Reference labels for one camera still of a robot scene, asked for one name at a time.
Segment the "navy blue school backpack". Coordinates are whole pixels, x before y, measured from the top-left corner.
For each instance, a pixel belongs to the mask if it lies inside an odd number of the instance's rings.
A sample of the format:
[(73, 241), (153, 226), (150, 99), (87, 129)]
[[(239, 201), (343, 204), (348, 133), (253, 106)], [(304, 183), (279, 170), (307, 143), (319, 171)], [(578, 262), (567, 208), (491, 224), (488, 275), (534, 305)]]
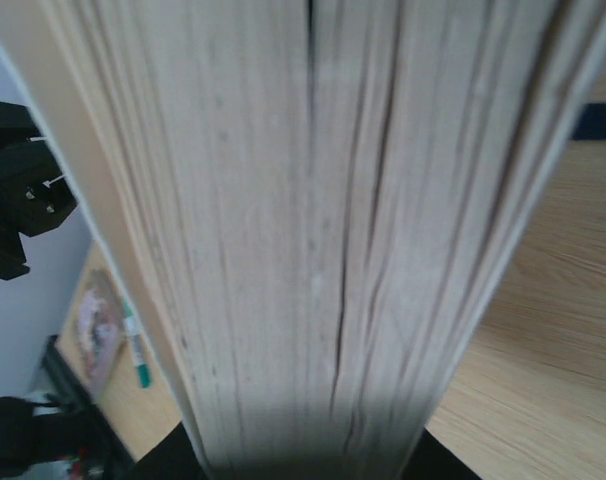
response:
[(570, 139), (572, 141), (606, 141), (606, 103), (587, 104)]

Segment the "orange Treehouse paperback book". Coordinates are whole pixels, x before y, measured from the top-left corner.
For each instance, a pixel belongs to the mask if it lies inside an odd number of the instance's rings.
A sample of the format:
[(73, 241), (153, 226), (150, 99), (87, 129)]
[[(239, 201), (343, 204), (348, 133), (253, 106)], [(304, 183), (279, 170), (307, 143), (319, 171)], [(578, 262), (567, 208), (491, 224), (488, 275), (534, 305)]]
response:
[(606, 1), (0, 1), (202, 468), (393, 479), (606, 56)]

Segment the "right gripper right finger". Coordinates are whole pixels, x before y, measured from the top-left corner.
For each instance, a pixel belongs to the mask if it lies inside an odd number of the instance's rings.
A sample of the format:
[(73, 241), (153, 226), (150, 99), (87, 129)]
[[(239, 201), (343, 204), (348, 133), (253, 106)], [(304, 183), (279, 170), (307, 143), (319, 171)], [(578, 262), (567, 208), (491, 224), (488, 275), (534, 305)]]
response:
[(480, 480), (456, 455), (424, 429), (402, 473), (403, 480)]

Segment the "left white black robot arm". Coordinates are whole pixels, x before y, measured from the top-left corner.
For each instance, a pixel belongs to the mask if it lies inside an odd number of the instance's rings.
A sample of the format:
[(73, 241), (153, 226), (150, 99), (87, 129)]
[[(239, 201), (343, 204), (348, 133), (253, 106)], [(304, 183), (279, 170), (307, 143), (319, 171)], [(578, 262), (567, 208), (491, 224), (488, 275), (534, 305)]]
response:
[(29, 110), (0, 101), (0, 280), (30, 272), (22, 236), (58, 228), (76, 206)]

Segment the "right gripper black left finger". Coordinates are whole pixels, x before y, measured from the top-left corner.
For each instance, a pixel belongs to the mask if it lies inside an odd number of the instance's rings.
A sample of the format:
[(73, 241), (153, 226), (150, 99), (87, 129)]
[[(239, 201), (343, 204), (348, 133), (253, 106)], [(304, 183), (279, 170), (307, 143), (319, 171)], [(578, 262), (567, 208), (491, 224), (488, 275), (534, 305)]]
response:
[(130, 469), (132, 480), (201, 480), (198, 463), (182, 423)]

